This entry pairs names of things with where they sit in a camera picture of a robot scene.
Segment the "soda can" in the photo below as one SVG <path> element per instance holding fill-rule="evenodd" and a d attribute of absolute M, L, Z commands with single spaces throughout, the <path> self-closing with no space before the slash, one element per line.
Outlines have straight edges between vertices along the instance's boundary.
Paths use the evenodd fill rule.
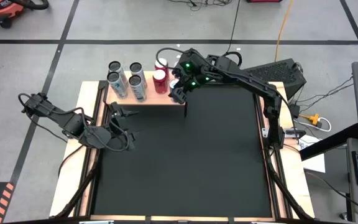
<path fill-rule="evenodd" d="M 146 90 L 144 88 L 142 78 L 138 75 L 133 75 L 129 78 L 129 86 L 134 92 L 135 98 L 138 102 L 146 100 Z"/>
<path fill-rule="evenodd" d="M 142 78 L 144 88 L 147 88 L 146 77 L 144 76 L 142 65 L 139 62 L 134 62 L 129 66 L 132 75 L 138 75 Z"/>
<path fill-rule="evenodd" d="M 177 84 L 179 82 L 179 79 L 174 79 L 174 80 L 172 80 L 172 81 L 170 81 L 170 83 L 169 83 L 169 92 L 171 93 L 172 92 L 172 90 L 173 90 L 173 88 L 175 87 L 175 85 Z"/>
<path fill-rule="evenodd" d="M 157 93 L 167 92 L 167 75 L 163 70 L 156 70 L 153 75 L 154 88 Z"/>
<path fill-rule="evenodd" d="M 163 70 L 165 72 L 165 75 L 167 76 L 167 81 L 169 81 L 169 70 L 167 68 L 168 66 L 168 62 L 166 59 L 164 58 L 159 58 L 158 59 L 164 66 L 162 66 L 161 64 L 159 64 L 158 61 L 155 61 L 155 65 L 154 68 L 155 70 Z"/>
<path fill-rule="evenodd" d="M 117 72 L 109 72 L 107 75 L 107 82 L 109 82 L 112 90 L 114 90 L 118 98 L 127 98 L 128 90 Z"/>
<path fill-rule="evenodd" d="M 119 74 L 119 76 L 121 77 L 121 80 L 124 83 L 125 87 L 128 88 L 128 79 L 125 76 L 125 72 L 121 66 L 121 63 L 119 63 L 117 61 L 110 62 L 109 72 L 117 72 Z"/>

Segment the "white can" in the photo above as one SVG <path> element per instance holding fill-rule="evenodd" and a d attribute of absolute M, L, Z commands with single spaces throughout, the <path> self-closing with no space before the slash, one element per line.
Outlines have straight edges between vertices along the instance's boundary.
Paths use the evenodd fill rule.
<path fill-rule="evenodd" d="M 128 88 L 128 79 L 125 76 L 125 72 L 121 66 L 121 63 L 119 63 L 118 61 L 110 62 L 109 72 L 117 72 L 119 74 L 119 76 L 121 77 L 121 80 L 124 83 L 125 87 Z"/>
<path fill-rule="evenodd" d="M 132 75 L 138 75 L 141 77 L 144 88 L 147 88 L 146 77 L 144 76 L 142 65 L 139 62 L 134 62 L 129 66 L 129 70 Z"/>
<path fill-rule="evenodd" d="M 144 88 L 142 78 L 138 75 L 133 75 L 129 78 L 129 86 L 134 92 L 135 98 L 138 102 L 146 100 L 146 89 Z"/>
<path fill-rule="evenodd" d="M 128 90 L 117 72 L 109 72 L 107 75 L 107 82 L 109 82 L 112 90 L 114 90 L 118 98 L 127 98 Z"/>

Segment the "concrete floor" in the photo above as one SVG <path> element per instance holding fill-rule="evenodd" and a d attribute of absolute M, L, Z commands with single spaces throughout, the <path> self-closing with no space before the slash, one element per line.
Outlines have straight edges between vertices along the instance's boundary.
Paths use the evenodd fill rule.
<path fill-rule="evenodd" d="M 27 11 L 11 29 L 0 28 L 0 182 L 11 180 L 19 154 L 25 156 L 18 180 L 13 178 L 16 190 L 5 222 L 48 218 L 65 148 L 64 142 L 39 128 L 29 147 L 24 146 L 30 121 L 20 112 L 18 93 L 48 90 L 55 105 L 69 110 L 76 105 L 81 82 L 105 79 L 112 60 L 120 61 L 126 70 L 135 61 L 145 70 L 153 70 L 156 51 L 178 44 L 182 50 L 193 47 L 202 54 L 223 54 L 237 9 L 237 1 L 224 7 L 202 7 L 198 12 L 186 4 L 165 0 L 49 2 L 48 10 Z M 231 50 L 243 55 L 242 67 L 274 60 L 275 39 L 288 3 L 249 4 L 241 0 L 234 31 L 237 41 Z M 349 6 L 358 27 L 357 0 L 293 3 L 282 40 L 295 41 L 283 42 L 278 58 L 293 58 L 302 64 L 308 83 L 300 100 L 340 85 L 351 76 L 351 63 L 358 61 L 358 38 L 343 4 Z M 177 60 L 173 52 L 163 56 L 169 63 Z M 333 125 L 330 133 L 313 131 L 320 138 L 354 124 L 354 90 L 350 87 L 327 97 L 306 112 L 314 113 Z M 46 119 L 39 123 L 60 133 Z M 313 184 L 310 193 L 316 217 L 340 221 L 337 215 L 346 208 L 343 198 Z"/>

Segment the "red device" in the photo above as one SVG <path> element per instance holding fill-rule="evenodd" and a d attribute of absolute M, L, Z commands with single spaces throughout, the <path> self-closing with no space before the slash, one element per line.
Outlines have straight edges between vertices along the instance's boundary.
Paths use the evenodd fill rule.
<path fill-rule="evenodd" d="M 247 0 L 247 2 L 280 2 L 282 0 Z"/>
<path fill-rule="evenodd" d="M 44 10 L 49 7 L 48 0 L 42 0 L 43 4 L 35 4 L 31 0 L 0 0 L 0 26 L 10 28 L 12 18 L 23 13 L 24 8 Z"/>

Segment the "wooden board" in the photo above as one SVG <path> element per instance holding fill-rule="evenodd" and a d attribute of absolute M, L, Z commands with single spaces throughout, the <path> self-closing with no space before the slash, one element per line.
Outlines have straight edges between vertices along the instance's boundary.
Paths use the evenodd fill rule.
<path fill-rule="evenodd" d="M 153 82 L 153 74 L 154 72 L 144 72 L 144 76 L 147 82 L 147 89 L 146 89 L 146 97 L 147 99 L 144 102 L 138 102 L 135 99 L 134 93 L 132 92 L 131 88 L 128 87 L 128 97 L 125 99 L 119 99 L 112 88 L 109 86 L 109 95 L 107 98 L 107 103 L 112 103 L 116 101 L 119 105 L 177 105 L 183 106 L 178 103 L 174 103 L 172 99 L 168 96 L 169 89 L 166 93 L 157 93 L 154 88 Z M 132 76 L 131 72 L 125 72 L 127 79 Z M 170 75 L 170 80 L 173 80 L 175 77 Z"/>

